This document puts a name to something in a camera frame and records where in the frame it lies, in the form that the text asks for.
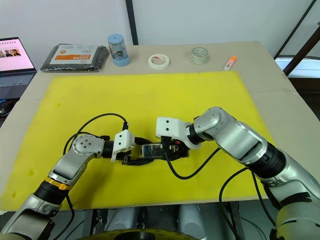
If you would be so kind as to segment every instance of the blue container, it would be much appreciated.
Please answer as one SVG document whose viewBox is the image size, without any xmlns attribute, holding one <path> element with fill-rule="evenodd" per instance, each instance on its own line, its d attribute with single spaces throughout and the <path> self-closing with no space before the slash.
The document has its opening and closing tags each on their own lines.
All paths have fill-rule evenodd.
<svg viewBox="0 0 320 240">
<path fill-rule="evenodd" d="M 109 35 L 108 43 L 113 63 L 119 67 L 128 65 L 130 63 L 130 58 L 128 56 L 124 37 L 121 34 Z"/>
</svg>

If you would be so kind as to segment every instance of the orange label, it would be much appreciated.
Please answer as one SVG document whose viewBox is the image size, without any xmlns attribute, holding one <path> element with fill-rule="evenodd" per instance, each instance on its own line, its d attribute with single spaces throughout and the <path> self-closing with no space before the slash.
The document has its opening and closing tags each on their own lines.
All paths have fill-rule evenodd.
<svg viewBox="0 0 320 240">
<path fill-rule="evenodd" d="M 90 54 L 84 54 L 84 55 L 57 55 L 54 60 L 88 60 L 90 59 Z"/>
</svg>

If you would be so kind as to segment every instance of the white wall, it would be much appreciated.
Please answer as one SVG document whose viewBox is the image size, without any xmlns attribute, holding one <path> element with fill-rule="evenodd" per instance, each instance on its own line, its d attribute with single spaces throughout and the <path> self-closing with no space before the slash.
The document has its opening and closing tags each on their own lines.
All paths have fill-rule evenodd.
<svg viewBox="0 0 320 240">
<path fill-rule="evenodd" d="M 59 43 L 108 45 L 132 38 L 125 0 L 0 0 L 0 38 L 19 37 L 39 69 Z"/>
<path fill-rule="evenodd" d="M 260 41 L 275 55 L 308 0 L 134 0 L 142 45 Z"/>
<path fill-rule="evenodd" d="M 311 8 L 295 34 L 292 36 L 286 47 L 282 50 L 281 55 L 295 55 L 319 27 L 320 22 L 320 0 Z M 320 58 L 320 41 L 308 53 L 308 56 Z"/>
</svg>

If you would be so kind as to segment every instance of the yellow foam mat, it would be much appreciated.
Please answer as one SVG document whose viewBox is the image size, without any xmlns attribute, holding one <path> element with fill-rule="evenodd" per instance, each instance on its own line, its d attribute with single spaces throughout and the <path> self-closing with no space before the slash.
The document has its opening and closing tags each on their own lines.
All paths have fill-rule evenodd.
<svg viewBox="0 0 320 240">
<path fill-rule="evenodd" d="M 136 137 L 159 142 L 155 136 L 157 117 L 192 122 L 213 106 L 224 108 L 272 142 L 236 72 L 56 76 L 16 156 L 1 196 L 1 209 L 17 210 L 62 156 L 67 139 L 94 116 L 121 114 Z M 105 116 L 90 123 L 84 131 L 110 135 L 113 140 L 122 124 L 115 116 Z M 179 174 L 189 175 L 216 147 L 213 141 L 204 142 L 200 149 L 190 151 L 189 158 L 180 158 L 172 164 Z M 242 167 L 220 151 L 194 178 L 180 180 L 163 160 L 127 166 L 121 161 L 93 159 L 70 191 L 70 198 L 75 209 L 215 202 L 225 180 Z M 230 182 L 223 197 L 249 199 L 256 195 L 251 174 L 246 171 Z"/>
</svg>

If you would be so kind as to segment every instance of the masking tape roll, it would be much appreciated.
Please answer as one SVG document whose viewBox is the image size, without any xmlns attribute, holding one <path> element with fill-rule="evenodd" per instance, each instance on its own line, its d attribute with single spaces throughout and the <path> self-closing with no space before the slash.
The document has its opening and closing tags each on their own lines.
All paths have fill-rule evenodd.
<svg viewBox="0 0 320 240">
<path fill-rule="evenodd" d="M 149 67 L 155 70 L 162 70 L 169 66 L 170 59 L 164 54 L 153 54 L 148 58 Z"/>
</svg>

